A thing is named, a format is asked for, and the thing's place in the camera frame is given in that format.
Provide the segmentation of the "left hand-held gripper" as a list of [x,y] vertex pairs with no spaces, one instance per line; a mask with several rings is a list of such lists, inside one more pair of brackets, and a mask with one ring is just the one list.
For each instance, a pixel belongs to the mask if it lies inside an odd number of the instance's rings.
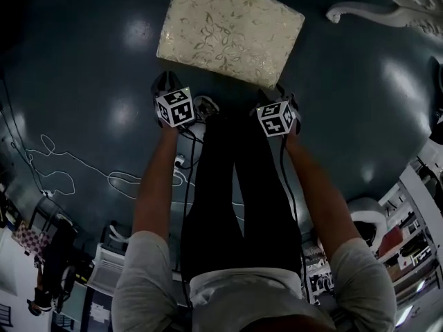
[[[169,82],[169,93],[167,93],[167,82]],[[164,71],[153,81],[151,94],[157,97],[157,116],[170,127],[178,127],[195,120],[190,88],[183,88],[173,71]]]

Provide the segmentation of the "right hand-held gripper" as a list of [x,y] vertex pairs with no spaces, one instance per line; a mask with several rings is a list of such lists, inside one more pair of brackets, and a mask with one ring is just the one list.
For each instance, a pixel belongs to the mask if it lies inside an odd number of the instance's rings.
[[287,93],[285,88],[276,84],[276,90],[280,96],[274,102],[262,90],[257,91],[257,118],[262,126],[266,137],[285,136],[288,133],[299,134],[301,119],[295,95]]

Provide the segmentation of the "cream floral cushioned stool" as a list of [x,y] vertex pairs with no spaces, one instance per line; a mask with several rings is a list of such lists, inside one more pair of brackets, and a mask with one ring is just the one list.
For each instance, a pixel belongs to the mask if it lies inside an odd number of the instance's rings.
[[304,22],[276,0],[171,0],[156,55],[274,89]]

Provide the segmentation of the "person's right forearm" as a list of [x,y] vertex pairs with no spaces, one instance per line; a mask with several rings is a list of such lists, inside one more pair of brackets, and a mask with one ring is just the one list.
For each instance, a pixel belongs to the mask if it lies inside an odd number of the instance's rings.
[[360,234],[352,221],[342,194],[322,167],[298,142],[294,132],[287,135],[285,148],[304,194],[314,228],[328,256]]

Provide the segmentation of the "person's left forearm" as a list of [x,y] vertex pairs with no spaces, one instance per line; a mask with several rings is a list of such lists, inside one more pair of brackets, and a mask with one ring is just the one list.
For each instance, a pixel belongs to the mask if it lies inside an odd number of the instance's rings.
[[160,140],[141,179],[132,226],[134,233],[148,231],[164,240],[169,237],[178,135],[177,129],[162,124]]

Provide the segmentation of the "person's left shoe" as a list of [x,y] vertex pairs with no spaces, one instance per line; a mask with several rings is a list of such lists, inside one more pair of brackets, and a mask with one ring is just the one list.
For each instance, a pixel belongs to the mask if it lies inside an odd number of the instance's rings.
[[193,104],[195,111],[201,120],[206,120],[208,117],[219,113],[218,105],[208,96],[197,96],[193,100]]

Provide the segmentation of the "white shelf rack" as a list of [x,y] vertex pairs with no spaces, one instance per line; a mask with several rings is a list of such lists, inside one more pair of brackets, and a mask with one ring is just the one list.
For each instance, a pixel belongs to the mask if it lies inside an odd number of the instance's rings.
[[443,294],[443,184],[421,159],[380,199],[387,219],[376,260],[388,271],[399,308]]

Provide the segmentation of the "white mesh chair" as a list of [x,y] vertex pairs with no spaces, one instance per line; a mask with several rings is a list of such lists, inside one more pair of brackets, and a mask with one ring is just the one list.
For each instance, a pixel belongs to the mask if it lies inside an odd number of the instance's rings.
[[93,259],[93,270],[87,286],[99,293],[114,296],[122,274],[130,229],[117,221],[110,221],[102,230]]

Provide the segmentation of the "person's white t-shirt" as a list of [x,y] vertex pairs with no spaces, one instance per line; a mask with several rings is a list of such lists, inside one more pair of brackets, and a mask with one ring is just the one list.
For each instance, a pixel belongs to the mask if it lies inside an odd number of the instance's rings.
[[[397,304],[390,276],[362,239],[341,245],[330,264],[336,300],[346,317],[340,330],[393,332]],[[239,332],[267,317],[305,315],[330,328],[322,308],[302,298],[299,276],[280,268],[236,268],[194,277],[190,283],[192,332]],[[157,234],[130,237],[114,292],[114,332],[161,332],[179,324],[169,248]]]

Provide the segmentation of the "checkered cloth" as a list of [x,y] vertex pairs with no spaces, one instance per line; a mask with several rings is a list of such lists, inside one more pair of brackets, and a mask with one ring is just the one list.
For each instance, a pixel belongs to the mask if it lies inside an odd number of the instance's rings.
[[25,221],[20,222],[12,237],[26,252],[38,257],[42,256],[43,250],[48,244],[48,236],[29,229]]

